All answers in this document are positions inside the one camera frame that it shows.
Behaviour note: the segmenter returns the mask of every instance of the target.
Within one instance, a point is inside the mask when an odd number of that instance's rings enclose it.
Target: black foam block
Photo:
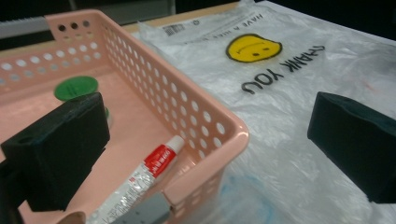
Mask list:
[[[396,120],[349,98],[319,92],[308,138],[370,202],[396,203]]]
[[[67,101],[1,145],[33,211],[65,210],[109,140],[100,93]]]

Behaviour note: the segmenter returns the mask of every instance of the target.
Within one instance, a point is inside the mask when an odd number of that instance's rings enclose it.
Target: plastic bag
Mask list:
[[[142,40],[250,132],[219,194],[186,223],[396,223],[394,205],[369,203],[306,137],[318,91],[396,119],[396,48],[326,21],[244,3],[161,28],[141,24]],[[226,50],[242,35],[280,43],[281,51],[240,63]]]

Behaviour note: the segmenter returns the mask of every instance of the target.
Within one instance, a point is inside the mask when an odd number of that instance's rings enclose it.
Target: yellow smiley face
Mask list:
[[[254,63],[275,57],[282,51],[282,44],[259,35],[240,35],[227,47],[227,56],[240,63]]]

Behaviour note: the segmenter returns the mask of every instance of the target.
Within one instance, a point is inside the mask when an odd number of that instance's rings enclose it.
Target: white cap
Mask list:
[[[175,135],[165,145],[172,148],[172,150],[177,154],[184,147],[184,139],[178,135]]]

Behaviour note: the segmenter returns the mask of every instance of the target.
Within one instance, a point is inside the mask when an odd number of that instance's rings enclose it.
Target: green lid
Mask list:
[[[67,101],[81,95],[96,92],[98,81],[94,77],[71,77],[61,82],[55,89],[55,97]]]

